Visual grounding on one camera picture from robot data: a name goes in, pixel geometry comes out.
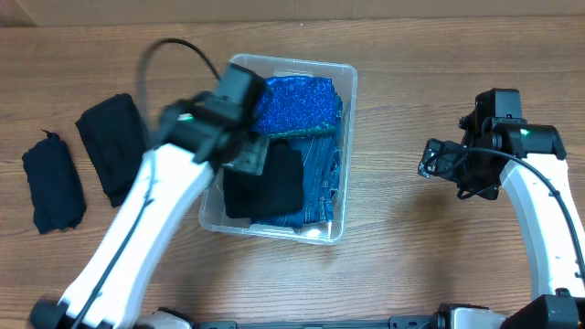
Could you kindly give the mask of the square black cloth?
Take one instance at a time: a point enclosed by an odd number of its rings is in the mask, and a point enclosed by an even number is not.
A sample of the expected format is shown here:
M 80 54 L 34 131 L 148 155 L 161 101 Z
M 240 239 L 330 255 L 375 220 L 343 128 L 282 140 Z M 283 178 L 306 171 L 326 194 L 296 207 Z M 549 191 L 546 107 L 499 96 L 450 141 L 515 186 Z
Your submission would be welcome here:
M 284 143 L 270 145 L 261 175 L 225 170 L 224 204 L 229 218 L 264 218 L 303 208 L 303 160 Z

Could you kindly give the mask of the sparkly blue cloth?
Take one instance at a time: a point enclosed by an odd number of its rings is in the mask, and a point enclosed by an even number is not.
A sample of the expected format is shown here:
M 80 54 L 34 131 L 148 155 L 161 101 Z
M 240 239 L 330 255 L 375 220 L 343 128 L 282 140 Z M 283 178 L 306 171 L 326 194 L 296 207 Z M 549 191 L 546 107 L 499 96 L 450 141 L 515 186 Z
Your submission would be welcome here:
M 343 102 L 333 81 L 323 77 L 284 76 L 266 80 L 250 130 L 271 138 L 335 133 Z

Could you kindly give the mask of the clear plastic storage bin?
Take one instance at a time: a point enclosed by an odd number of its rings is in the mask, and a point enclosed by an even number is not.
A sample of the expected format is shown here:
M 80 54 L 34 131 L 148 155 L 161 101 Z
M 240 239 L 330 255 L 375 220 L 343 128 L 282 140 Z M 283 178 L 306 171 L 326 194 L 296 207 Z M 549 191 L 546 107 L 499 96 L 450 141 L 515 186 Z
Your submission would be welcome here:
M 322 224 L 305 224 L 300 229 L 254 224 L 248 218 L 229 218 L 223 203 L 223 174 L 219 173 L 210 188 L 204 191 L 198 219 L 208 231 L 233 235 L 287 239 L 314 245 L 335 245 L 346 231 L 346 188 L 351 167 L 354 137 L 358 74 L 348 64 L 279 58 L 239 53 L 229 60 L 255 71 L 263 78 L 276 76 L 312 76 L 328 78 L 341 97 L 344 109 L 341 116 L 340 136 L 337 139 L 340 154 L 340 184 L 333 200 L 334 218 Z

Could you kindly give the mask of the blue denim jeans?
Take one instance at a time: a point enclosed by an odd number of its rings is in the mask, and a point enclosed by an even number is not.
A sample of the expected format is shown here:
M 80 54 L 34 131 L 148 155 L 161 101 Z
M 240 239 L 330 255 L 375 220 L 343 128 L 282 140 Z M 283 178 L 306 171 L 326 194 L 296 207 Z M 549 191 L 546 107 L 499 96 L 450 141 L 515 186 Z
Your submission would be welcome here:
M 251 223 L 300 229 L 304 224 L 332 221 L 340 180 L 338 134 L 292 138 L 288 146 L 302 155 L 303 207 L 285 215 L 252 218 Z

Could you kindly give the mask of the long black cloth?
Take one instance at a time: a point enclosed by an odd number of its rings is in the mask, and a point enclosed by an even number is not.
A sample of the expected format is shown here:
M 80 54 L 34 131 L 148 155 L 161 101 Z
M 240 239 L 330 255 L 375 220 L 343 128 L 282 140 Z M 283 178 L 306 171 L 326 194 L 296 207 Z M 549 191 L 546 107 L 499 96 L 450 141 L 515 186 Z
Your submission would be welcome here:
M 76 126 L 104 193 L 113 207 L 120 206 L 146 151 L 144 123 L 132 97 L 122 93 L 102 101 L 86 110 Z

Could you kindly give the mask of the small black cloth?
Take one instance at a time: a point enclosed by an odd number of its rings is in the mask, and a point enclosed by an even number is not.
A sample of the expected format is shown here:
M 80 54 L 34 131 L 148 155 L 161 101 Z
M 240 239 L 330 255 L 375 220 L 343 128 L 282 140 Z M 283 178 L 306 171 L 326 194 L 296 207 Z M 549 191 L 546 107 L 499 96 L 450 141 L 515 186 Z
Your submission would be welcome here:
M 46 138 L 22 155 L 34 208 L 33 222 L 40 234 L 77 227 L 87 209 L 68 145 L 57 133 L 44 133 Z

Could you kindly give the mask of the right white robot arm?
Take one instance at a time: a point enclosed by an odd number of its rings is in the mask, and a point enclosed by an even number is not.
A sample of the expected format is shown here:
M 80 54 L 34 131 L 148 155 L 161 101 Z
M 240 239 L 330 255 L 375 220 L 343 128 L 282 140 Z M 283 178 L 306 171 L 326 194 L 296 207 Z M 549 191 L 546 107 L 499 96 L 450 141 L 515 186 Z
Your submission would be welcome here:
M 432 328 L 581 328 L 584 227 L 569 186 L 567 151 L 552 125 L 523 117 L 516 89 L 480 93 L 458 123 L 460 142 L 430 139 L 418 173 L 454 182 L 464 200 L 497 199 L 515 210 L 530 267 L 531 302 L 510 316 L 481 306 L 443 304 Z

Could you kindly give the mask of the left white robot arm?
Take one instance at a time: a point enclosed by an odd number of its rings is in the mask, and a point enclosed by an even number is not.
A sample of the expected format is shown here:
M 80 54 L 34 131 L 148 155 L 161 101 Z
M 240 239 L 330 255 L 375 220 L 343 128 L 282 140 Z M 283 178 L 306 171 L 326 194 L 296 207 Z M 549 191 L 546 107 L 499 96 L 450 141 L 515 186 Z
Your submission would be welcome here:
M 247 144 L 265 89 L 254 71 L 229 64 L 213 91 L 165 107 L 154 147 L 100 246 L 57 302 L 33 306 L 32 327 L 134 327 L 154 269 L 219 168 L 244 156 L 249 171 L 261 172 L 267 148 Z

